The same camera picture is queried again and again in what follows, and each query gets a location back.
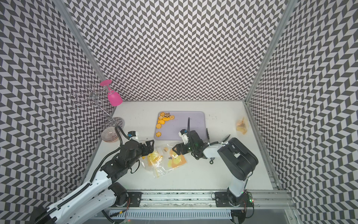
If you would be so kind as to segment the clear resealable bag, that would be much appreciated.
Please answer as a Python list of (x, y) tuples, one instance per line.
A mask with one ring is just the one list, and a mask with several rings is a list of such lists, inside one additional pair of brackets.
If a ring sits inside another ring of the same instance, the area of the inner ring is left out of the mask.
[(241, 132), (243, 135), (245, 135), (248, 132), (248, 129), (249, 129), (249, 122), (246, 117), (243, 117), (242, 119), (236, 122), (236, 130), (238, 132)]

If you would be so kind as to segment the steel black-tipped tongs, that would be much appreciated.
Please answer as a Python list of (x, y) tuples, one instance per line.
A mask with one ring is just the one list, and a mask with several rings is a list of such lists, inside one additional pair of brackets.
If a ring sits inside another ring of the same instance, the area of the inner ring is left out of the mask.
[(225, 146), (231, 134), (226, 134), (222, 138), (213, 137), (209, 130), (206, 129), (207, 142), (205, 144), (206, 148), (203, 151), (204, 156), (209, 159), (209, 163), (213, 164), (215, 160), (220, 158), (218, 150)]

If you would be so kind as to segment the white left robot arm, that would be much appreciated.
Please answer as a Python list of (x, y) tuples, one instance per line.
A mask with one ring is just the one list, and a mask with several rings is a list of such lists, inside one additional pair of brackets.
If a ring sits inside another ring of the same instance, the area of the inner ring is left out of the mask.
[(154, 140), (140, 143), (136, 132), (129, 132), (128, 141), (102, 159), (90, 180), (59, 201), (34, 208), (28, 223), (82, 224), (111, 206), (128, 208), (131, 199), (118, 180), (153, 151)]

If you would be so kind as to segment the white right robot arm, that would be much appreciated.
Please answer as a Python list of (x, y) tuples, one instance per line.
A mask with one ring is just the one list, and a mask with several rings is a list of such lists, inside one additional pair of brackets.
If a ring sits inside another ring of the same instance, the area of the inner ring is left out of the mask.
[(210, 164), (221, 158), (232, 175), (225, 201), (234, 207), (249, 205), (246, 186), (259, 160), (241, 141), (226, 137), (222, 142), (204, 142), (196, 131), (188, 129), (181, 130), (179, 136), (183, 142), (176, 144), (173, 152), (177, 155), (191, 154), (197, 160), (209, 159)]

